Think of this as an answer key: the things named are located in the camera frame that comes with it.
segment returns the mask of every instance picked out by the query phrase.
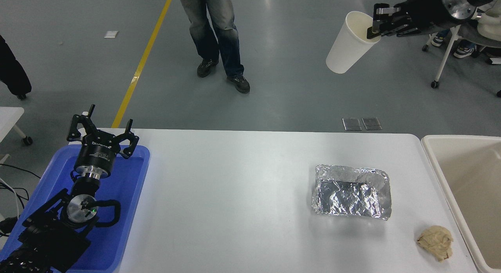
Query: white paper cup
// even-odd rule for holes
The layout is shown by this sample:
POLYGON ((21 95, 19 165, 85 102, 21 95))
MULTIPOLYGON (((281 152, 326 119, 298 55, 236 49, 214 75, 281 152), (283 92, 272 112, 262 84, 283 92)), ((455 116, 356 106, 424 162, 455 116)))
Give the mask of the white paper cup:
POLYGON ((330 70, 345 73, 381 39, 381 36, 367 39, 367 28, 371 26, 372 18, 365 13, 353 11, 346 14, 343 27, 325 60, 330 70))

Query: caster wheel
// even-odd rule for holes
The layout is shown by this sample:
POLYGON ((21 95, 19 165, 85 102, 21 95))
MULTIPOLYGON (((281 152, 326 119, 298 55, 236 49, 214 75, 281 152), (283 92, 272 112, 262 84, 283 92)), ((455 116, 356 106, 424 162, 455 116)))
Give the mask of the caster wheel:
POLYGON ((30 146, 30 145, 33 143, 33 140, 31 139, 31 137, 26 136, 26 137, 23 139, 23 143, 24 143, 26 146, 30 146))

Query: white table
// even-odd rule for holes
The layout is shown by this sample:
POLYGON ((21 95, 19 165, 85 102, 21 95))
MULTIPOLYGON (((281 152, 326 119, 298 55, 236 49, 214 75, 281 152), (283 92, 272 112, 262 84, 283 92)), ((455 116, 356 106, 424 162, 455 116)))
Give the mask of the white table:
POLYGON ((120 273, 476 272, 413 135, 134 133, 151 160, 120 273), (318 164, 386 171, 390 219, 315 214, 318 164), (416 244, 431 225, 454 238, 442 263, 416 244))
POLYGON ((0 142, 13 127, 17 127, 16 122, 24 112, 22 107, 0 107, 0 142))

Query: dough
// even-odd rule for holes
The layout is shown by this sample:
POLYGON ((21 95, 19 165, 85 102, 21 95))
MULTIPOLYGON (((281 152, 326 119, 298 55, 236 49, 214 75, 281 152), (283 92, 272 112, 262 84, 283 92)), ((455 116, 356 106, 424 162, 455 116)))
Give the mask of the dough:
POLYGON ((417 243, 431 252, 439 262, 452 257, 451 232, 442 226, 431 226, 421 233, 417 243))

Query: aluminum foil tray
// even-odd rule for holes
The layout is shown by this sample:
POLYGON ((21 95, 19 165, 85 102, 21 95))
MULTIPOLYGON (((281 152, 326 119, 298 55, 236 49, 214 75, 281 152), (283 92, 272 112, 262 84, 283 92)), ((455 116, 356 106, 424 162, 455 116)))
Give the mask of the aluminum foil tray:
POLYGON ((312 207, 317 214, 390 217, 390 179, 384 171, 337 165, 319 165, 315 170, 312 207))

